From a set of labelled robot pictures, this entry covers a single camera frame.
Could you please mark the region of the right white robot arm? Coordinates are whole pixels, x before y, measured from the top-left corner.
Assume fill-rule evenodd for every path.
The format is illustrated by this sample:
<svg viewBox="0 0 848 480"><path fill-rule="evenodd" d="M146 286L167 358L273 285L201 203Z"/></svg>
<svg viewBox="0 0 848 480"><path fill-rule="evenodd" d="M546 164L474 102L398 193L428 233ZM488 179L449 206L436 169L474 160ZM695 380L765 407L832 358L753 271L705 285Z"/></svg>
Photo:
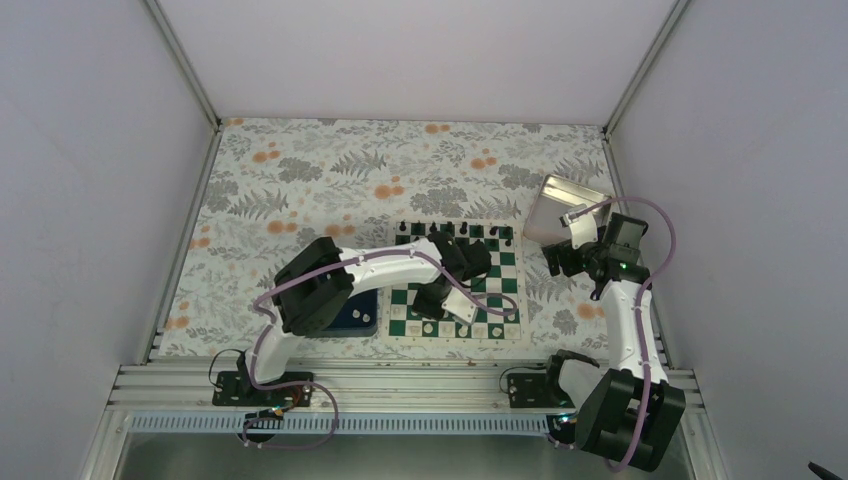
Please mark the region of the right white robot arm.
<svg viewBox="0 0 848 480"><path fill-rule="evenodd" d="M670 384L662 367L650 317L651 272L639 265L646 222L612 214L605 226L575 208L560 219L569 239L543 252L553 273L587 274L591 293L606 315L608 367L576 352L560 350L547 364L541 384L555 407L571 403L576 449L621 471L655 471L686 408L684 392Z"/></svg>

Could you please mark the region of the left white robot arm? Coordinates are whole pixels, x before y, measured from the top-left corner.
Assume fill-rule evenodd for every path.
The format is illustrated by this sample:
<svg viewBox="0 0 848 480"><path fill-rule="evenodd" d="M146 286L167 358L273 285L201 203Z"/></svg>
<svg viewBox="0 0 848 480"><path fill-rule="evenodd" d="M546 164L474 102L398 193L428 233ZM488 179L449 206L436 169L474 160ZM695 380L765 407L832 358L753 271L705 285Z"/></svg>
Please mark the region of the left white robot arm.
<svg viewBox="0 0 848 480"><path fill-rule="evenodd" d="M268 325L243 356L238 390L255 405L270 402L301 340L326 329L348 300L372 290L415 284L413 311L428 319L452 316L469 324L485 304L468 282L492 267L480 240L435 232L410 243L342 248L327 236L309 244L252 304Z"/></svg>

